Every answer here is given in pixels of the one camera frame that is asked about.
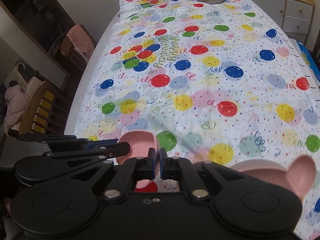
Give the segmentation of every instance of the wooden chair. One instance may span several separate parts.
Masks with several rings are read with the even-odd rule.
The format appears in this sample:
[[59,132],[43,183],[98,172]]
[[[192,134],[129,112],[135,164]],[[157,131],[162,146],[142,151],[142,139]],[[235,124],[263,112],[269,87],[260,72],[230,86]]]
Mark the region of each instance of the wooden chair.
[[[49,91],[54,98],[52,101],[48,99],[46,95]],[[44,129],[45,133],[63,134],[64,128],[68,119],[68,107],[71,101],[56,90],[49,82],[43,81],[33,92],[23,113],[19,134],[39,132],[33,129],[33,124]]]

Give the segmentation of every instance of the red balloon print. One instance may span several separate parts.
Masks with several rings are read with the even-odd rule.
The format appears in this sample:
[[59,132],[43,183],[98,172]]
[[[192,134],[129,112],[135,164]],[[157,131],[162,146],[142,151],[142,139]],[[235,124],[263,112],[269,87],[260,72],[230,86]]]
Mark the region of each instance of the red balloon print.
[[296,84],[301,90],[307,90],[310,87],[309,82],[305,77],[298,78]]
[[119,50],[121,50],[121,47],[120,47],[120,46],[115,47],[115,48],[113,48],[113,49],[110,51],[110,54],[116,54]]
[[164,35],[167,33],[167,30],[166,29],[160,29],[160,30],[157,30],[154,35],[155,36],[160,36],[160,35]]
[[195,6],[195,7],[203,7],[203,4],[202,3],[196,3],[193,6]]
[[140,52],[138,55],[137,55],[137,58],[147,58],[149,56],[152,55],[152,51],[151,50],[145,50],[143,52]]
[[129,51],[132,51],[132,50],[138,52],[138,51],[142,50],[142,46],[141,45],[133,46],[131,49],[129,49]]
[[222,101],[217,106],[220,114],[226,117],[232,117],[238,112],[236,104],[229,101]]
[[186,27],[184,30],[185,30],[186,32],[196,32],[196,31],[199,30],[199,27],[192,25],[192,26]]
[[194,55],[201,55],[201,54],[204,54],[206,52],[208,52],[208,48],[203,46],[203,45],[196,45],[196,46],[193,46],[190,50],[190,52]]
[[151,182],[150,184],[148,184],[143,188],[136,188],[134,191],[135,192],[158,192],[158,187],[156,183]]
[[151,0],[150,1],[151,4],[156,4],[157,2],[159,2],[159,0]]
[[151,85],[160,88],[164,87],[170,82],[170,77],[164,74],[156,75],[151,79]]

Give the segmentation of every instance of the pink bowl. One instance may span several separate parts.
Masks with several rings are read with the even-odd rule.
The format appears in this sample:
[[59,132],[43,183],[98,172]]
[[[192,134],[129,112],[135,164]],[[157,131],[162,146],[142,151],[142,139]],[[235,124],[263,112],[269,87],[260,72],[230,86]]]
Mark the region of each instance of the pink bowl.
[[[158,138],[151,132],[145,130],[132,130],[121,136],[118,142],[128,142],[130,152],[126,156],[117,157],[119,164],[123,164],[126,159],[134,157],[147,157],[149,148],[154,148],[156,152],[160,150]],[[156,174],[159,172],[159,165],[156,167]],[[151,180],[144,179],[137,182],[136,188],[144,188]]]

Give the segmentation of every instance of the blue balloon print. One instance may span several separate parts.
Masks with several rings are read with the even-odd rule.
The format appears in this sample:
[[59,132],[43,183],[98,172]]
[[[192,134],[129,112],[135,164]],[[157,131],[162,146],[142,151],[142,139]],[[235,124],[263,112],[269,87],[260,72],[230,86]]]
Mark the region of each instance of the blue balloon print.
[[139,63],[138,66],[134,67],[133,69],[137,72],[140,72],[140,71],[144,71],[147,69],[147,67],[149,66],[149,63],[146,62],[146,61],[142,61]]
[[315,211],[320,212],[320,198],[318,198],[316,204],[315,204]]
[[274,38],[277,35],[277,31],[275,29],[270,29],[266,32],[266,35],[270,38]]
[[112,87],[113,86],[113,80],[112,79],[107,79],[105,81],[102,82],[102,84],[100,85],[100,87],[102,89],[106,89],[108,87]]
[[240,78],[243,76],[243,70],[236,66],[230,66],[226,68],[226,74],[229,77]]
[[160,49],[160,44],[152,44],[149,47],[146,48],[146,50],[151,50],[153,52],[157,51],[158,49]]
[[132,91],[128,94],[126,94],[124,97],[123,97],[123,100],[128,100],[128,99],[131,99],[131,100],[138,100],[140,98],[140,93],[138,91]]
[[128,131],[131,130],[147,130],[148,129],[148,121],[144,118],[138,118],[133,124],[127,125]]
[[131,57],[129,59],[125,59],[124,61],[122,61],[122,64],[124,65],[127,61],[129,61],[130,59],[134,59],[134,58],[137,58],[137,57]]
[[188,78],[187,77],[176,77],[171,80],[170,87],[173,89],[182,89],[187,86]]
[[179,60],[176,64],[175,67],[177,70],[186,70],[187,68],[191,67],[191,63],[188,60]]
[[259,54],[262,59],[267,61],[274,60],[276,58],[276,55],[268,49],[263,49]]
[[140,32],[140,33],[137,33],[136,35],[134,35],[133,37],[134,38],[138,38],[138,37],[141,37],[145,34],[145,32]]

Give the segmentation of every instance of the metal screw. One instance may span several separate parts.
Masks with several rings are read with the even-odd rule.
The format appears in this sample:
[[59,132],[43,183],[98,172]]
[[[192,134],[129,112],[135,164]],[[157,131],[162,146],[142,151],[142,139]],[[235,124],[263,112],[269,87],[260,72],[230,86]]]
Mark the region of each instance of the metal screw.
[[204,189],[196,189],[192,192],[193,196],[198,198],[206,197],[209,193]]
[[120,192],[116,189],[109,189],[104,193],[104,195],[107,198],[116,198],[120,196]]
[[161,198],[154,197],[154,198],[152,199],[152,201],[153,201],[153,202],[160,202],[160,201],[161,201]]

